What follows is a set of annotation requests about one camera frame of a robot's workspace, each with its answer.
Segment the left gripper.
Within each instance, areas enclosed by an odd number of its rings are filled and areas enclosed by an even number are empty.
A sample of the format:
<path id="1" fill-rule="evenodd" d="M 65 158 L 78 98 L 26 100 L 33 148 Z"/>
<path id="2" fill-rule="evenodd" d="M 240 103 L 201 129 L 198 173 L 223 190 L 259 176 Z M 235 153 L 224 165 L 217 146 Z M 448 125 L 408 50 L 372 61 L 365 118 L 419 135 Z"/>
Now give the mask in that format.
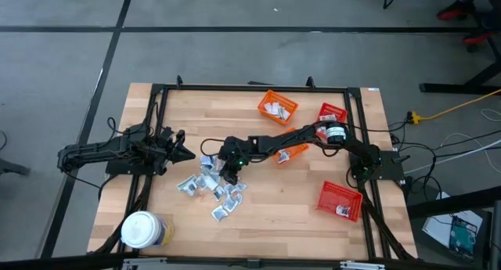
<path id="1" fill-rule="evenodd" d="M 196 154 L 185 148 L 178 134 L 170 127 L 166 127 L 157 137 L 157 147 L 160 150 L 160 156 L 156 159 L 157 167 L 164 167 L 168 161 L 173 164 L 193 160 Z"/>

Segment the orange plastic basket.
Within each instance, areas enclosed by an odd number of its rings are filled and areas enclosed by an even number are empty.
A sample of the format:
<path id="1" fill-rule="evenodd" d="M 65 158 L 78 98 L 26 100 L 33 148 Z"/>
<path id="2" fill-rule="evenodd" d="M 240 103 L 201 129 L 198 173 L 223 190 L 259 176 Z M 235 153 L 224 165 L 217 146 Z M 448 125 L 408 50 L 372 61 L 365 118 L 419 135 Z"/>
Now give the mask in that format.
<path id="1" fill-rule="evenodd" d="M 290 153 L 290 159 L 288 161 L 286 161 L 286 162 L 289 162 L 292 159 L 294 159 L 295 157 L 300 156 L 304 151 L 306 151 L 308 149 L 309 149 L 308 144 L 300 144 L 300 145 L 297 145 L 297 146 L 291 146 L 291 147 L 287 147 L 286 149 L 283 149 L 283 150 L 286 150 L 286 151 L 288 151 Z M 273 158 L 273 160 L 277 164 L 279 164 L 277 162 L 277 160 L 279 158 L 279 151 L 272 158 Z"/>
<path id="2" fill-rule="evenodd" d="M 271 103 L 271 104 L 279 103 L 280 107 L 284 108 L 290 113 L 289 118 L 287 120 L 281 120 L 278 116 L 278 112 L 274 112 L 273 114 L 268 113 L 264 108 L 264 105 L 266 103 Z M 298 104 L 296 102 L 272 90 L 268 90 L 264 95 L 264 97 L 262 98 L 261 102 L 258 104 L 258 111 L 262 115 L 281 125 L 288 125 L 290 123 L 297 108 Z"/>

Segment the yellow tub white lid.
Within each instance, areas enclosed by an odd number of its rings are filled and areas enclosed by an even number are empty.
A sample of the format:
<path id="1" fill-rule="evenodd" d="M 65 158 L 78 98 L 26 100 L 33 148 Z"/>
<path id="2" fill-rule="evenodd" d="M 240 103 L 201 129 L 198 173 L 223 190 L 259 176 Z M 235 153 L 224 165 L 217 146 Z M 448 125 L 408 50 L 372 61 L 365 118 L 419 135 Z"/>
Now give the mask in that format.
<path id="1" fill-rule="evenodd" d="M 121 242 L 134 249 L 168 244 L 175 233 L 174 224 L 149 211 L 136 211 L 121 226 Z"/>

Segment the red plastic basket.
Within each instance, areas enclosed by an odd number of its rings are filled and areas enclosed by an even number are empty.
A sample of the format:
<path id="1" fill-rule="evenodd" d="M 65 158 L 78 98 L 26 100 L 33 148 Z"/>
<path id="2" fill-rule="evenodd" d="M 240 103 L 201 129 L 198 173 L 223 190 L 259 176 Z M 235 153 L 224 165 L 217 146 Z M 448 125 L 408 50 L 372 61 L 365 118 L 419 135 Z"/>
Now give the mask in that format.
<path id="1" fill-rule="evenodd" d="M 351 207 L 350 218 L 337 215 L 335 210 L 337 205 L 346 205 Z M 343 219 L 357 222 L 362 206 L 362 194 L 348 189 L 344 186 L 325 181 L 321 189 L 317 209 L 326 213 L 334 214 Z"/>
<path id="2" fill-rule="evenodd" d="M 316 120 L 321 121 L 322 117 L 335 116 L 337 121 L 344 123 L 346 121 L 347 114 L 348 112 L 345 109 L 331 105 L 329 103 L 323 103 Z"/>

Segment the black crossbar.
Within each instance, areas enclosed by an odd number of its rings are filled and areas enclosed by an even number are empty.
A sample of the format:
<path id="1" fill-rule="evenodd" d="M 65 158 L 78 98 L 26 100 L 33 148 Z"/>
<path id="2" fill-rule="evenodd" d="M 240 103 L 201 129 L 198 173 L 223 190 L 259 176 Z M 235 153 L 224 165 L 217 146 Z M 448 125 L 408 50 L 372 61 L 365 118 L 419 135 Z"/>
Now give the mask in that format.
<path id="1" fill-rule="evenodd" d="M 0 270 L 103 270 L 121 267 L 124 259 L 146 257 L 135 252 L 112 254 L 86 254 L 72 257 L 50 257 L 22 261 L 0 262 Z M 349 260 L 301 260 L 263 258 L 220 258 L 220 257 L 165 257 L 167 264 L 180 265 L 225 265 L 245 268 L 264 267 L 331 267 L 339 268 L 342 261 Z M 397 260 L 376 257 L 366 262 L 384 265 L 386 270 L 488 270 L 474 267 L 441 265 L 419 259 Z"/>

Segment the black stand foot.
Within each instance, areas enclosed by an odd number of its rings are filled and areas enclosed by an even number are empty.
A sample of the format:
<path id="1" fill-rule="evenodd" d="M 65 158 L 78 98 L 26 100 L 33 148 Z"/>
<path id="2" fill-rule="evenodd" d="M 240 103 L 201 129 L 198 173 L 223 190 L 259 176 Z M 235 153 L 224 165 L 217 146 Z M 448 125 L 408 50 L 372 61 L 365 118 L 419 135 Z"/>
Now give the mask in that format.
<path id="1" fill-rule="evenodd" d="M 0 158 L 0 175 L 14 173 L 18 175 L 28 175 L 30 169 L 19 164 L 14 164 Z"/>

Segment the white paper sheet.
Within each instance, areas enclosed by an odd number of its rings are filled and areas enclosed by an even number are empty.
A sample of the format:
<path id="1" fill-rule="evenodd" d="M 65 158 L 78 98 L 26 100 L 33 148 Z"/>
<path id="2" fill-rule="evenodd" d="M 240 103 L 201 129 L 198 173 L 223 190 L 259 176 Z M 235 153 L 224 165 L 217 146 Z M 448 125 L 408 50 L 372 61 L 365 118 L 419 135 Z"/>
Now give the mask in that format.
<path id="1" fill-rule="evenodd" d="M 440 214 L 428 217 L 424 222 L 422 230 L 443 246 L 449 247 L 454 217 L 457 217 L 464 227 L 475 232 L 475 235 L 480 231 L 483 219 L 473 211 L 460 211 L 452 214 Z"/>

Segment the black beam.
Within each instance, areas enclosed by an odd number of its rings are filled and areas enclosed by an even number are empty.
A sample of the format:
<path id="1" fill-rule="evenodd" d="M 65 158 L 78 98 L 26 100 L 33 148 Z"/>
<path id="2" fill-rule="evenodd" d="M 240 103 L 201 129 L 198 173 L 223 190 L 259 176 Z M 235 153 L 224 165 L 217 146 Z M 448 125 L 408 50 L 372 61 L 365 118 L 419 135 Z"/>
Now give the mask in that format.
<path id="1" fill-rule="evenodd" d="M 440 200 L 418 203 L 408 206 L 407 211 L 410 218 L 423 218 L 493 207 L 498 200 L 501 200 L 501 185 Z"/>

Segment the teal circuit board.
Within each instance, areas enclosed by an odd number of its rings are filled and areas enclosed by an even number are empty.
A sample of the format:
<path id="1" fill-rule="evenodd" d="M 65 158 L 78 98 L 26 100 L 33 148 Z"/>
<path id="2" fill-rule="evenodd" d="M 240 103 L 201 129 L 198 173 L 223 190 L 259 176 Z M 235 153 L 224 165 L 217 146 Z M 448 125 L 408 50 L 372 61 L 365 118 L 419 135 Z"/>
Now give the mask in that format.
<path id="1" fill-rule="evenodd" d="M 474 259 L 478 227 L 457 216 L 452 217 L 449 250 L 458 257 Z"/>

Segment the person's foot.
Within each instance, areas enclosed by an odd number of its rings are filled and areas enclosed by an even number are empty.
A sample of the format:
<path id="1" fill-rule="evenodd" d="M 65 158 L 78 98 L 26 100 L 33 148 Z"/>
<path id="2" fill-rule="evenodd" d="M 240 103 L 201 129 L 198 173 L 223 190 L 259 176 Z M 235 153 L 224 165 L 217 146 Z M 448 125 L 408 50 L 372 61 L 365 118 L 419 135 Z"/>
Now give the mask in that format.
<path id="1" fill-rule="evenodd" d="M 495 33 L 492 31 L 473 32 L 463 38 L 463 43 L 469 53 L 476 52 L 478 50 L 478 46 L 494 34 Z"/>
<path id="2" fill-rule="evenodd" d="M 456 0 L 451 5 L 439 11 L 436 17 L 439 20 L 465 20 L 469 15 L 475 13 L 475 11 L 475 5 L 472 2 Z"/>

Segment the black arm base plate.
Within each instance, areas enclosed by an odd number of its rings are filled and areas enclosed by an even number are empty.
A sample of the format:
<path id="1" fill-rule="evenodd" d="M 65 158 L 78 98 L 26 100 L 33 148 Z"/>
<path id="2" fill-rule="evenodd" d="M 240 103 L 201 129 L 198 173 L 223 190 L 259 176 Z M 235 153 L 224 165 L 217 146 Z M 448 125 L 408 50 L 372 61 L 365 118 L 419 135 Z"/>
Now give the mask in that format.
<path id="1" fill-rule="evenodd" d="M 403 180 L 404 172 L 402 163 L 410 155 L 401 156 L 397 151 L 380 151 L 369 153 L 367 156 L 358 157 L 350 153 L 352 174 L 357 180 Z"/>
<path id="2" fill-rule="evenodd" d="M 109 175 L 163 175 L 166 167 L 154 167 L 152 164 L 134 163 L 126 160 L 110 161 L 106 165 L 106 173 Z"/>

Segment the black aluminium table frame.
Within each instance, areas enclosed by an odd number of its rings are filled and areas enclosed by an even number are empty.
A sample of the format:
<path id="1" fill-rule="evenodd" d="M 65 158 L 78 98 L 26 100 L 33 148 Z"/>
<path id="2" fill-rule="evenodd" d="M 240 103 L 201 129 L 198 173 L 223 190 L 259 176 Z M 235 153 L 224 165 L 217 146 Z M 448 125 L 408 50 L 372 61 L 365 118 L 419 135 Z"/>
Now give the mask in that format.
<path id="1" fill-rule="evenodd" d="M 197 154 L 195 160 L 170 166 L 164 176 L 155 177 L 147 210 L 170 218 L 175 225 L 173 239 L 152 247 L 143 255 L 163 257 L 238 257 L 315 260 L 366 260 L 368 258 L 363 220 L 348 221 L 316 210 L 324 181 L 348 187 L 345 172 L 348 153 L 326 158 L 319 148 L 309 150 L 288 164 L 267 160 L 250 164 L 238 173 L 247 188 L 243 203 L 221 221 L 211 212 L 221 203 L 207 190 L 195 196 L 180 193 L 176 185 L 200 173 L 200 143 L 206 138 L 235 135 L 278 135 L 287 128 L 299 128 L 316 120 L 325 103 L 344 107 L 339 93 L 284 92 L 299 104 L 286 128 L 262 116 L 257 109 L 268 90 L 256 91 L 168 91 L 164 123 L 186 131 L 185 146 Z M 88 250 L 101 247 L 124 217 L 132 176 L 120 175 L 109 182 L 99 202 Z M 398 241 L 414 257 L 416 245 L 404 196 L 389 181 L 377 181 L 384 220 Z"/>

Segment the silver bracket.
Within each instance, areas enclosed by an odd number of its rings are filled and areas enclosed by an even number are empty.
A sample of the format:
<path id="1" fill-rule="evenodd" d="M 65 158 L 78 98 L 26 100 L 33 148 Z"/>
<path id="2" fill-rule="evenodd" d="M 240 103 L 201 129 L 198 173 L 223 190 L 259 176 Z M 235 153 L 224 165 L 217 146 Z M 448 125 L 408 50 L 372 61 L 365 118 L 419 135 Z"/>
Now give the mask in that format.
<path id="1" fill-rule="evenodd" d="M 384 265 L 357 262 L 357 261 L 342 261 L 340 270 L 386 270 Z"/>
<path id="2" fill-rule="evenodd" d="M 165 265 L 165 257 L 138 257 L 124 259 L 121 270 L 145 270 L 146 268 Z"/>

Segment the black desk frame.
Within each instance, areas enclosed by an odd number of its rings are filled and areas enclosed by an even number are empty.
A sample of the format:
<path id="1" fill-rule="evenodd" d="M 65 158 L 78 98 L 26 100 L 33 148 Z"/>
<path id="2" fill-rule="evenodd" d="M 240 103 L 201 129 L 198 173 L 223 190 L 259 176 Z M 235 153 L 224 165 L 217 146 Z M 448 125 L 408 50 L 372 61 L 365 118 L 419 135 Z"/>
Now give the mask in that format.
<path id="1" fill-rule="evenodd" d="M 461 2 L 472 2 L 475 0 L 460 0 Z M 488 0 L 492 8 L 484 13 L 477 10 L 472 16 L 478 25 L 470 33 L 478 31 L 492 31 L 495 35 L 501 36 L 501 0 Z M 487 82 L 494 77 L 501 75 L 501 43 L 494 43 L 491 36 L 485 40 L 494 55 L 494 62 L 484 70 L 473 76 L 462 84 L 433 84 L 423 83 L 420 85 L 422 92 L 446 93 L 446 94 L 471 94 L 471 95 L 501 95 L 501 86 L 487 86 Z"/>

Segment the black upright post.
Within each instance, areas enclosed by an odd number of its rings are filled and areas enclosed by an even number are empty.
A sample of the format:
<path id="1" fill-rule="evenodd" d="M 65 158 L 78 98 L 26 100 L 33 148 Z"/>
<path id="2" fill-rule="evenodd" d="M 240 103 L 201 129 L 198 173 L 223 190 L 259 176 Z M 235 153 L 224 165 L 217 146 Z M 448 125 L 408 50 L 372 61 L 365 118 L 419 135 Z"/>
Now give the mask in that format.
<path id="1" fill-rule="evenodd" d="M 501 270 L 501 200 L 494 203 L 488 270 Z"/>

